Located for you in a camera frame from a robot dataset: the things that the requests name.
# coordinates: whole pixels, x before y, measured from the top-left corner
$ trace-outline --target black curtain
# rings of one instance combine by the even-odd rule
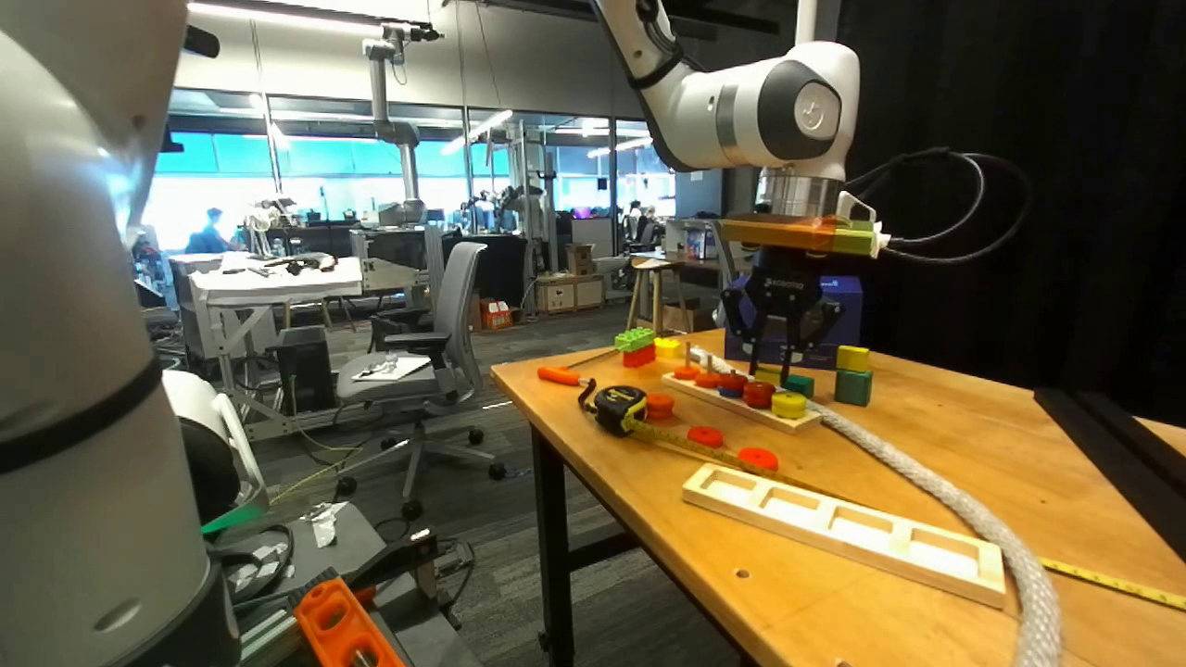
[[[1021,234],[968,265],[880,259],[867,339],[1018,384],[1100,387],[1186,423],[1186,2],[845,0],[862,98],[852,175],[929,144],[1035,177]],[[1008,175],[976,247],[1018,203]],[[899,170],[873,191],[889,234],[950,223],[972,177]]]

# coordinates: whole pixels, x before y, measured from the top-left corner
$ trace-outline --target white rope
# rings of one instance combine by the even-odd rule
[[[1010,662],[1014,667],[1055,667],[1058,654],[1063,654],[1063,629],[1058,629],[1063,618],[1058,618],[1058,600],[1051,594],[1051,581],[1046,578],[1046,569],[1035,560],[1035,550],[990,508],[982,508],[961,485],[945,480],[940,474],[934,474],[929,465],[915,464],[911,457],[904,457],[889,440],[880,440],[871,428],[855,427],[852,419],[845,419],[845,416],[837,416],[837,410],[829,410],[822,403],[813,403],[813,406],[820,410],[820,423],[827,423],[829,428],[837,428],[840,437],[848,437],[852,443],[861,443],[862,450],[871,450],[873,459],[893,465],[899,476],[909,476],[921,491],[936,497],[976,532],[982,532],[984,542],[999,543],[1003,564],[1008,564],[1008,569],[1010,569],[1010,578],[1018,586],[1018,600],[1021,600],[1018,644],[1010,652]]]

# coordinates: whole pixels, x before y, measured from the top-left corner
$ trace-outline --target green block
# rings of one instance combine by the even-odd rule
[[[656,343],[653,328],[622,328],[622,333],[616,333],[616,348],[620,350],[635,350],[635,348],[648,348],[648,343]]]
[[[837,371],[832,400],[867,406],[871,396],[873,396],[873,374],[871,371]]]
[[[816,400],[816,377],[784,374],[784,377],[782,377],[782,387]]]

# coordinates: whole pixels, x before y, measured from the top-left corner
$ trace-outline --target table leg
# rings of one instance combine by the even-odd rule
[[[535,512],[542,542],[542,600],[544,600],[544,652],[552,667],[574,658],[570,634],[570,569],[565,569],[565,500],[562,500],[562,459],[552,450],[542,428],[530,428],[535,450]]]
[[[653,281],[653,328],[664,328],[664,269],[648,269]]]

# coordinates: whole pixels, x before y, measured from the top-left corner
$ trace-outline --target ceiling light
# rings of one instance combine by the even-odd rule
[[[265,121],[265,135],[273,142],[273,149],[287,149],[287,132],[273,118]]]
[[[512,114],[515,114],[512,108],[488,114],[485,121],[469,124],[464,135],[449,142],[443,151],[458,151],[464,144],[478,142],[481,132],[502,124]]]
[[[190,14],[315,28],[315,33],[347,33],[347,38],[375,33],[375,25],[380,22],[380,19],[363,22],[363,19],[284,14],[283,8],[265,8],[265,2],[264,8],[190,2]]]
[[[264,95],[264,92],[252,92],[249,98],[252,98],[252,109],[255,109],[258,118],[265,118],[265,114],[271,114],[271,108],[265,108],[265,95]]]
[[[637,135],[637,142],[622,142],[622,144],[616,144],[616,151],[630,151],[630,149],[644,149],[644,144],[653,144],[653,135]]]

